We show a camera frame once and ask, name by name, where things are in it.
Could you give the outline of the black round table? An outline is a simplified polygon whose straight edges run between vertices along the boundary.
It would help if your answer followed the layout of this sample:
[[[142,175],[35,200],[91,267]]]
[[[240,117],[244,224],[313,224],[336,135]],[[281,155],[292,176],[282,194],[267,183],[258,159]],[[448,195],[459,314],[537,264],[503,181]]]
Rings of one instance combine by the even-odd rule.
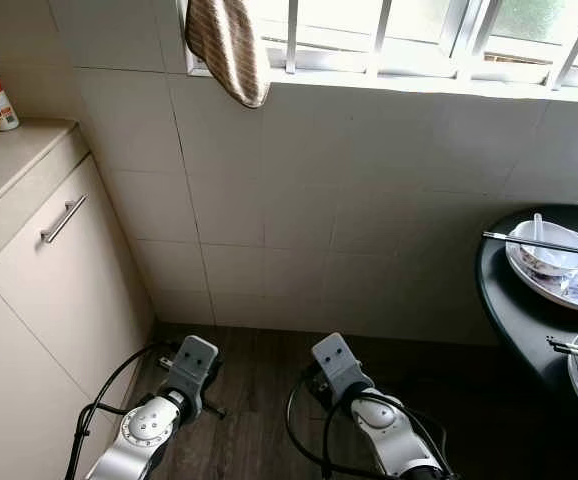
[[[490,232],[508,233],[535,212],[578,232],[578,205],[545,204],[518,207],[490,221]],[[481,239],[478,244],[476,285],[487,317],[505,348],[525,365],[528,378],[560,398],[571,398],[567,357],[546,342],[569,340],[578,333],[578,310],[558,305],[522,282],[505,259],[504,243]]]

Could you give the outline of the white patterned ceramic bowl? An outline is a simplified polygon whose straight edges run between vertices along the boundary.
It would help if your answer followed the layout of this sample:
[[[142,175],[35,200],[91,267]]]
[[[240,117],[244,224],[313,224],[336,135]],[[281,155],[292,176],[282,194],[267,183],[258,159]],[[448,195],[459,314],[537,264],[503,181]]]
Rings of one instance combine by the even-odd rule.
[[[545,220],[546,242],[578,248],[578,233],[553,221]],[[531,220],[522,221],[509,236],[531,241]],[[533,247],[531,244],[508,244],[508,255],[532,273],[564,276],[578,271],[578,253]]]

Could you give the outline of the brown striped hanging towel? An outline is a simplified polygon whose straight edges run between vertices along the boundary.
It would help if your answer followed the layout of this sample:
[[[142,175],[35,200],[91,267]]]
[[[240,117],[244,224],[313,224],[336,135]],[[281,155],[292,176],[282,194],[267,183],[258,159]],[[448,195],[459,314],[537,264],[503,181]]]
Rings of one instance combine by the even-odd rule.
[[[243,108],[258,109],[269,96],[270,60],[256,26],[253,0],[187,0],[183,36]]]

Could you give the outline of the white barred window frame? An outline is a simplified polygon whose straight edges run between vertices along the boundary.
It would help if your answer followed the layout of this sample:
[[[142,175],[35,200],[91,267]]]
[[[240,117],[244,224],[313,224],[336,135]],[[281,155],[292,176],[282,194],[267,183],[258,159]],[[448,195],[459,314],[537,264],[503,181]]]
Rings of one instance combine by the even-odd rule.
[[[187,73],[211,76],[183,36]],[[578,0],[253,0],[271,83],[578,102]]]

